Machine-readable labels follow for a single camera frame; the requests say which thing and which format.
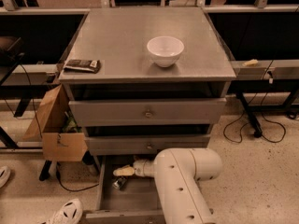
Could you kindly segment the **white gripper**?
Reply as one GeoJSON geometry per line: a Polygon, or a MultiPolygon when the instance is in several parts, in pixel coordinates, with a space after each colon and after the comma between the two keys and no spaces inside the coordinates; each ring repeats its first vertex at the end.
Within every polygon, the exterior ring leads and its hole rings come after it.
{"type": "Polygon", "coordinates": [[[148,161],[137,160],[133,163],[133,167],[126,165],[113,171],[114,176],[132,176],[133,174],[142,177],[148,176],[148,161]]]}

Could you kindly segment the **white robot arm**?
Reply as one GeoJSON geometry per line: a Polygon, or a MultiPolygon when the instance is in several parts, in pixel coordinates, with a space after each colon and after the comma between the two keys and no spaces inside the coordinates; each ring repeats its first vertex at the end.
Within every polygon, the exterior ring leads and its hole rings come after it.
{"type": "Polygon", "coordinates": [[[113,175],[153,177],[166,224],[216,224],[198,182],[215,179],[221,171],[221,157],[212,149],[168,148],[153,161],[137,160],[113,175]]]}

